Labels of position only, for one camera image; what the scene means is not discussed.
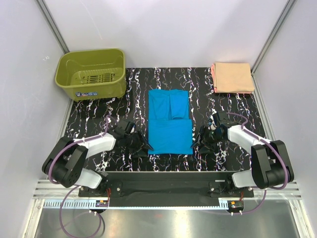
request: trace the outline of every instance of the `blue fabric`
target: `blue fabric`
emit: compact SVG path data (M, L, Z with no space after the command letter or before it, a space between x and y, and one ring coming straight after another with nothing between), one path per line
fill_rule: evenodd
M149 91L149 154L192 154L192 128L187 91Z

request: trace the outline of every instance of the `sticker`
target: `sticker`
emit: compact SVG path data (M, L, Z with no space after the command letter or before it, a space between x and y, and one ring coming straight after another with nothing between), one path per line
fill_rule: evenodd
M96 96L96 95L98 95L97 92L91 92L91 93L76 92L75 94L76 94L77 97L87 97L87 96Z

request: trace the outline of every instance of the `marble pattern surface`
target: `marble pattern surface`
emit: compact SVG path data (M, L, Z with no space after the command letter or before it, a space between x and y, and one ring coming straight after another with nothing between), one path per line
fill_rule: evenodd
M246 127L265 136L253 95L215 94L210 68L129 68L126 70L127 92L121 98L74 102L65 135L88 137L105 128L107 114L136 123L147 137L148 91L181 89L189 91L193 136L207 125L212 113L235 112L249 119ZM241 171L250 168L250 155L240 146L226 141L213 154L149 155L132 159L123 149L94 155L85 167L97 171Z

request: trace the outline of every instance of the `folded beige cloth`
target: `folded beige cloth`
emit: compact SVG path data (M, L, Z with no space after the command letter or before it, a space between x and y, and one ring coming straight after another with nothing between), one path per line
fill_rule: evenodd
M211 66L215 93L252 93L254 91L248 63L214 63Z

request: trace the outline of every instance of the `plastic bin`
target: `plastic bin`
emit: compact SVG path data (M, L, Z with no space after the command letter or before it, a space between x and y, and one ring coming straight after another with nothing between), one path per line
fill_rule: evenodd
M74 101L121 98L125 94L125 57L119 49L70 52L60 58L56 84Z

